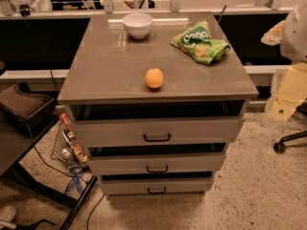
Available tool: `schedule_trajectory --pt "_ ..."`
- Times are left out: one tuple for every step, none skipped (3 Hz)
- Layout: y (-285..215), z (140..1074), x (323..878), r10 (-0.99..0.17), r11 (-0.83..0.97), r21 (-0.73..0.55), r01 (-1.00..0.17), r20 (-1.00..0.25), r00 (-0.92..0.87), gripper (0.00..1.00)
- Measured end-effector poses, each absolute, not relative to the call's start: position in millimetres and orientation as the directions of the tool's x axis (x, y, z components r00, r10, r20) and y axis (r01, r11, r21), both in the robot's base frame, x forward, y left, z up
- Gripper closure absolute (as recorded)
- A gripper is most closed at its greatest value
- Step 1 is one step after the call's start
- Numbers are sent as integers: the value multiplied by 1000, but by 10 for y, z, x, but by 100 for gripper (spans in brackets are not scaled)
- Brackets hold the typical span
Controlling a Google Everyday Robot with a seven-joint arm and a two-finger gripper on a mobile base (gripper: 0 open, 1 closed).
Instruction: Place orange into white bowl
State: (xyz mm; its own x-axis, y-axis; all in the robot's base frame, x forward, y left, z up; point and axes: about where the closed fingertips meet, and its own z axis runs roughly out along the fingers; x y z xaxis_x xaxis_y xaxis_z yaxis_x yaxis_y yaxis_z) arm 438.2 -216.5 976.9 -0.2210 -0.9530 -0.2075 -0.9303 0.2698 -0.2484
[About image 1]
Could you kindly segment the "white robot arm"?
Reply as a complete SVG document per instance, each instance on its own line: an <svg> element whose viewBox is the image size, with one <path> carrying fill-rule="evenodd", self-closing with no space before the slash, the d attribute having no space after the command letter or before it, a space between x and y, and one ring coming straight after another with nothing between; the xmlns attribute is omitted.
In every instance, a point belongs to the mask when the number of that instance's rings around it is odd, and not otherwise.
<svg viewBox="0 0 307 230"><path fill-rule="evenodd" d="M307 0L300 0L287 15L280 51L283 57L292 61L307 61Z"/></svg>

